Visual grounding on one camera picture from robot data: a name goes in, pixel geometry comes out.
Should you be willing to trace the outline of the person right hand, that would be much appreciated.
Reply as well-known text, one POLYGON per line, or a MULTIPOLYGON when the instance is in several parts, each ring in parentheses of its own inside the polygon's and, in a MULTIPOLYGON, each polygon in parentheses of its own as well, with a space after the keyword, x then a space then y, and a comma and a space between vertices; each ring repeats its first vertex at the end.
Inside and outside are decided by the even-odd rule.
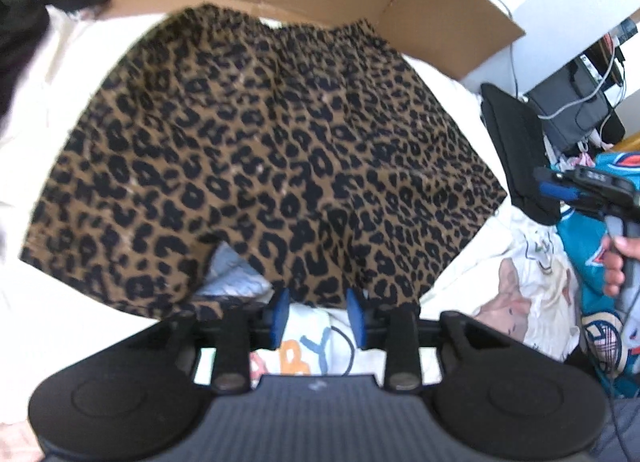
POLYGON ((624 286, 625 260, 640 260, 640 239, 604 236, 604 292, 608 296, 616 297, 624 286))

